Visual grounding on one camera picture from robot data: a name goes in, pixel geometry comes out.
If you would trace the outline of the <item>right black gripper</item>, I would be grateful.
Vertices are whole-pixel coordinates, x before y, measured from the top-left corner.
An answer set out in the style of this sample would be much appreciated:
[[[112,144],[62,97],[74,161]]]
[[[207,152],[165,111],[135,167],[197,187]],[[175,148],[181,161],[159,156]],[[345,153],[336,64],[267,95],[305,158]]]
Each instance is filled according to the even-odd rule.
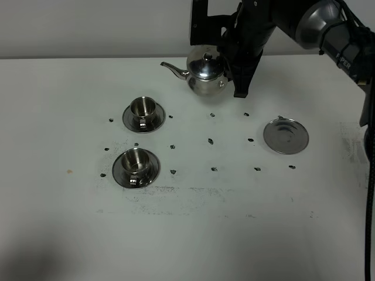
[[[230,17],[220,54],[226,60],[227,77],[234,84],[234,97],[245,98],[275,24],[271,1],[241,1]]]

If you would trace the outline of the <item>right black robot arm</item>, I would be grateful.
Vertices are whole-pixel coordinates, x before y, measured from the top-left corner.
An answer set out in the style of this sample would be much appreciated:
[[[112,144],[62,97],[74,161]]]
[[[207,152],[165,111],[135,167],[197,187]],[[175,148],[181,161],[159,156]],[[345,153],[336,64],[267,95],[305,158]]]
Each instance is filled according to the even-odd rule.
[[[226,59],[234,96],[244,98],[263,49],[279,28],[303,49],[327,55],[365,93],[360,126],[374,159],[374,32],[345,1],[241,1],[219,52]]]

